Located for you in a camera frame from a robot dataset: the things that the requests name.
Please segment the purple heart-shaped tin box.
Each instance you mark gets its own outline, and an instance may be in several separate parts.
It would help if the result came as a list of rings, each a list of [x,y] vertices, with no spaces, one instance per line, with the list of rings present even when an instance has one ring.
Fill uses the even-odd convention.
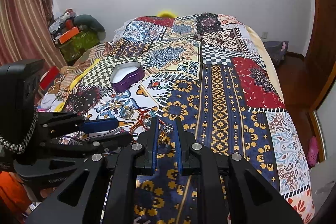
[[[144,77],[142,65],[134,61],[117,65],[112,70],[109,80],[116,93],[123,93]]]

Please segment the silver ring bangle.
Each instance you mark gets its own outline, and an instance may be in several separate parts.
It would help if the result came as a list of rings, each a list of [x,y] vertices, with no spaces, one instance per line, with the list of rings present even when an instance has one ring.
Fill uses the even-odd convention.
[[[122,118],[130,121],[137,121],[139,116],[140,116],[139,111],[132,107],[124,109],[122,112]]]

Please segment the yellow cloth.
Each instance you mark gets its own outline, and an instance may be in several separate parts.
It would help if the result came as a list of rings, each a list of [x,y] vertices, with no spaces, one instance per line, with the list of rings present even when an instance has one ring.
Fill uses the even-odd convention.
[[[78,85],[78,83],[81,81],[81,79],[82,79],[85,75],[87,75],[88,72],[89,72],[91,69],[93,69],[93,67],[94,67],[97,63],[99,63],[99,62],[100,62],[100,59],[96,59],[96,60],[91,64],[90,67],[87,67],[81,74],[77,75],[77,76],[73,79],[73,81],[71,82],[71,84],[66,88],[66,93],[65,93],[66,98],[63,99],[62,102],[60,102],[60,103],[56,106],[56,108],[55,108],[55,110],[54,110],[55,112],[61,112],[61,111],[62,111],[62,109],[64,108],[64,105],[65,105],[65,103],[66,103],[66,100],[67,100],[68,96],[69,96],[70,94],[74,94],[74,93],[75,93],[74,89],[75,89],[75,87]]]

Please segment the orange box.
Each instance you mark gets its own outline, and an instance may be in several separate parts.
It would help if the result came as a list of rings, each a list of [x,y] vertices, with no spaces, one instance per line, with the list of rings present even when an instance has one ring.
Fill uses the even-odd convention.
[[[79,29],[77,27],[73,27],[71,30],[64,32],[64,34],[57,36],[56,39],[60,44],[64,44],[69,39],[76,36],[78,33],[79,33]]]

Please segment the yellow round object behind bed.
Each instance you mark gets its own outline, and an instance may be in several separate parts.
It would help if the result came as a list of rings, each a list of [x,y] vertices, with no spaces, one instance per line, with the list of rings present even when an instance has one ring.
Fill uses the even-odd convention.
[[[169,10],[163,10],[160,11],[157,16],[161,17],[161,18],[177,18],[177,14],[173,13],[172,11]]]

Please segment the green patterned cabinet cloth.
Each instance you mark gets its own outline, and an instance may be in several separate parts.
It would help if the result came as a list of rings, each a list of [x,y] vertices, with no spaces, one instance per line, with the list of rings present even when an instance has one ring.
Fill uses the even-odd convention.
[[[98,45],[100,40],[97,33],[91,30],[81,31],[73,38],[62,44],[59,49],[62,53],[64,60],[70,63],[80,58],[85,51]]]

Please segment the red box with white label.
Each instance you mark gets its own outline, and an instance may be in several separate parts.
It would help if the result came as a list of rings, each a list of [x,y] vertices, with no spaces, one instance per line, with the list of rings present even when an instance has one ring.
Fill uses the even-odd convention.
[[[47,73],[43,75],[40,81],[39,87],[42,91],[47,91],[50,87],[54,85],[54,81],[60,76],[60,70],[53,66],[49,69]]]

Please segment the silver charm trinket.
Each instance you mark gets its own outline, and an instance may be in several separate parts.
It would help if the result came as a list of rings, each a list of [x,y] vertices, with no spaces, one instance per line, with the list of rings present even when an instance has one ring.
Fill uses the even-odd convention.
[[[164,123],[161,128],[161,135],[163,137],[169,136],[174,131],[174,127],[172,124]]]

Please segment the patchwork patterned bed cover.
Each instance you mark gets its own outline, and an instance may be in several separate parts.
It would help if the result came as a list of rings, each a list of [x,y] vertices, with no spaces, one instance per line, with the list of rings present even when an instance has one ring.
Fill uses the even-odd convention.
[[[239,153],[309,223],[315,214],[310,173],[297,130],[286,110],[276,71],[263,42],[248,26],[223,14],[177,18],[142,16],[117,29],[111,49],[75,87],[63,111],[91,120],[117,118],[119,133],[137,139],[159,119],[153,176],[139,176],[135,223],[197,223],[197,179],[181,176],[174,131],[183,128],[220,155]],[[123,93],[110,83],[119,64],[138,62],[145,77]],[[129,107],[137,121],[122,118]]]

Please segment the pink slipper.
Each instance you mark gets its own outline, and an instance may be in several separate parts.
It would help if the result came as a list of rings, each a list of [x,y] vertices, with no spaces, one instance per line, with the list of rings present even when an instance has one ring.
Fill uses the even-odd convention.
[[[307,152],[307,162],[310,167],[314,167],[317,164],[318,159],[318,142],[315,136],[312,136],[309,141],[309,148]]]

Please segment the wall power outlet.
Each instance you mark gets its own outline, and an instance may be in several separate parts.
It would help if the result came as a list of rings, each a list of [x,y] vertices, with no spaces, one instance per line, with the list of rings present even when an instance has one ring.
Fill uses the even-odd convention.
[[[262,33],[262,37],[261,37],[261,38],[262,38],[262,39],[266,39],[266,38],[267,38],[267,36],[268,36],[268,32],[263,32],[263,33]]]

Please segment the brown wooden door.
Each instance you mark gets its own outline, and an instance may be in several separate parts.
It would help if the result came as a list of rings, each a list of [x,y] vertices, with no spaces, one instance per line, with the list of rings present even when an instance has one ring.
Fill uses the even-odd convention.
[[[305,65],[311,88],[309,109],[315,110],[335,81],[335,0],[315,0]]]

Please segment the striped red gold curtain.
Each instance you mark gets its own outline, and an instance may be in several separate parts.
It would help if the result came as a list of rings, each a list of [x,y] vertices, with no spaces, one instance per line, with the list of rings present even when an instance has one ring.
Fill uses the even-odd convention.
[[[52,0],[1,0],[1,64],[45,60],[44,70],[66,65],[49,32]]]

